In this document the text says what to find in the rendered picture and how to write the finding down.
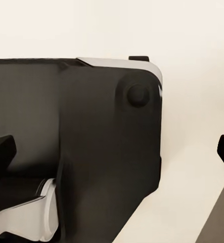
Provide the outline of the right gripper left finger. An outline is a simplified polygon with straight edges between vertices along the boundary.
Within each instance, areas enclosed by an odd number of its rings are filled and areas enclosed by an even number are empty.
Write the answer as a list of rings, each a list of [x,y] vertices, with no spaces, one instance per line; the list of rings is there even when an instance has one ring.
[[[8,166],[17,154],[16,143],[13,135],[0,138],[0,180]]]

